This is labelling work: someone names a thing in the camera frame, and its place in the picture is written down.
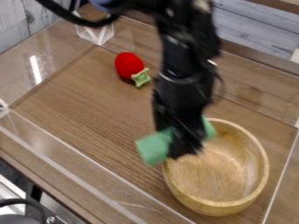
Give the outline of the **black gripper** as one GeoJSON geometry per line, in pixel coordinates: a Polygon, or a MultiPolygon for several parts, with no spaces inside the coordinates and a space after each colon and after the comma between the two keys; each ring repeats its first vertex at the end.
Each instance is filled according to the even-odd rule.
{"type": "Polygon", "coordinates": [[[188,73],[169,67],[153,81],[153,125],[156,130],[171,130],[168,157],[195,155],[201,149],[207,130],[201,113],[211,104],[216,67],[205,62],[188,73]]]}

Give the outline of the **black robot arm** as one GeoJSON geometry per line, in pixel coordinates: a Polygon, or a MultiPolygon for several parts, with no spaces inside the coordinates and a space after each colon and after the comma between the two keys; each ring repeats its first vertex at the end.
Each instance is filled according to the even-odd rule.
{"type": "Polygon", "coordinates": [[[153,80],[155,129],[169,129],[167,157],[176,159],[201,150],[208,131],[201,113],[212,103],[219,78],[212,58],[220,39],[211,0],[88,0],[105,13],[140,11],[152,15],[163,44],[163,64],[153,80]]]}

